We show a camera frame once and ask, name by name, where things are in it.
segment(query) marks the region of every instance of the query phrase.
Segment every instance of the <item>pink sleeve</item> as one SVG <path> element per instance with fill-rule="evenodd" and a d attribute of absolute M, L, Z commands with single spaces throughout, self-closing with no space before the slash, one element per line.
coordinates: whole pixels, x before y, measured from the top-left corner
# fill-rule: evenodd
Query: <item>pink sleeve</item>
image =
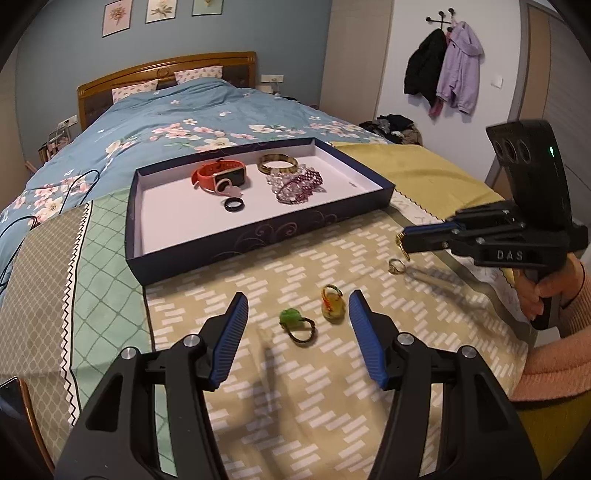
<path fill-rule="evenodd" d="M 591 390 L 591 275 L 561 311 L 559 328 L 565 338 L 528 355 L 512 401 L 553 400 Z"/>

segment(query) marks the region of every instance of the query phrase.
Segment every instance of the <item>floral pillowcase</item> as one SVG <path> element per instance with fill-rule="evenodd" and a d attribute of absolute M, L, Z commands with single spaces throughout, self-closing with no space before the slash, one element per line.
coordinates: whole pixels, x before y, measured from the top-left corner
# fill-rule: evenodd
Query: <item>floral pillowcase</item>
<path fill-rule="evenodd" d="M 201 79 L 204 77 L 222 78 L 223 67 L 217 65 L 215 67 L 205 67 L 202 69 L 182 70 L 181 72 L 174 72 L 174 77 L 177 79 L 177 84 L 188 82 L 189 80 Z"/>
<path fill-rule="evenodd" d="M 114 88 L 111 90 L 113 94 L 113 104 L 116 104 L 120 100 L 133 95 L 134 93 L 141 92 L 155 92 L 158 87 L 158 80 L 150 80 L 149 82 L 139 83 L 137 85 L 131 85 L 129 87 Z"/>

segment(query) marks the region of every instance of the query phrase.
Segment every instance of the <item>ring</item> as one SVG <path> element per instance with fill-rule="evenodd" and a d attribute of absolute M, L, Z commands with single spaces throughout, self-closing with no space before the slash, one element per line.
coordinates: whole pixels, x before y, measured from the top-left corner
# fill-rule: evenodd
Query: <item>ring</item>
<path fill-rule="evenodd" d="M 244 201 L 236 197 L 230 197 L 223 203 L 223 207 L 228 212 L 239 212 L 244 208 Z"/>
<path fill-rule="evenodd" d="M 283 329 L 287 332 L 287 335 L 290 336 L 290 338 L 295 342 L 295 343 L 299 343 L 301 345 L 305 345 L 307 343 L 310 343 L 312 340 L 314 340 L 314 337 L 316 336 L 316 324 L 313 322 L 313 320 L 307 319 L 305 317 L 302 317 L 301 319 L 302 322 L 308 322 L 310 324 L 310 326 L 312 327 L 312 331 L 310 332 L 310 337 L 306 340 L 300 340 L 299 338 L 296 338 L 289 330 L 289 328 L 287 327 L 287 325 L 285 324 L 281 324 L 281 326 L 283 327 Z"/>
<path fill-rule="evenodd" d="M 265 165 L 265 163 L 272 161 L 283 161 L 291 164 L 291 167 L 271 168 Z M 264 173 L 265 175 L 271 175 L 271 170 L 278 170 L 279 173 L 296 173 L 298 169 L 298 163 L 294 157 L 289 157 L 281 153 L 269 153 L 267 155 L 263 155 L 257 160 L 256 167 L 261 173 Z"/>
<path fill-rule="evenodd" d="M 388 260 L 388 271 L 392 275 L 401 275 L 406 272 L 406 265 L 399 258 L 391 258 Z"/>

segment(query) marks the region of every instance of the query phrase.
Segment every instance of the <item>hand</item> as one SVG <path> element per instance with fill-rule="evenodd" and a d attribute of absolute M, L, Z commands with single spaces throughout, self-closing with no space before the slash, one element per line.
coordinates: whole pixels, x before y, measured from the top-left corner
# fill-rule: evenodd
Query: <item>hand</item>
<path fill-rule="evenodd" d="M 543 278 L 537 285 L 529 280 L 524 272 L 515 273 L 515 289 L 521 311 L 530 321 L 544 313 L 542 299 L 561 295 L 560 304 L 565 305 L 578 295 L 584 281 L 583 266 L 574 254 L 568 255 L 561 270 Z"/>

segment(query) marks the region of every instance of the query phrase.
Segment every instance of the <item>beige patterned sheet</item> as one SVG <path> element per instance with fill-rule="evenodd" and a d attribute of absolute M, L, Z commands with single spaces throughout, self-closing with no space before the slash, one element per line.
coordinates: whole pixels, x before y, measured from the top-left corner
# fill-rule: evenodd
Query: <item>beige patterned sheet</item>
<path fill-rule="evenodd" d="M 388 259 L 400 254 L 394 237 L 401 226 L 393 217 L 403 223 L 400 213 L 379 210 L 147 288 L 159 349 L 198 332 L 236 291 L 248 297 L 249 320 L 230 376 L 206 394 L 230 478 L 368 476 L 392 393 L 369 378 L 348 316 L 335 325 L 322 317 L 320 290 L 327 283 L 339 286 L 345 299 L 361 289 L 374 311 L 390 315 L 401 331 L 429 346 L 477 346 L 504 390 L 514 389 L 527 344 L 501 320 L 514 301 L 511 289 L 503 290 L 502 275 L 488 279 L 495 288 L 479 284 L 470 273 L 473 265 L 431 253 L 415 255 L 408 275 L 387 273 Z M 457 266 L 475 289 L 446 264 Z M 316 322 L 313 346 L 299 347 L 282 331 L 278 315 L 288 307 Z M 422 474 L 436 465 L 441 403 L 437 385 Z"/>

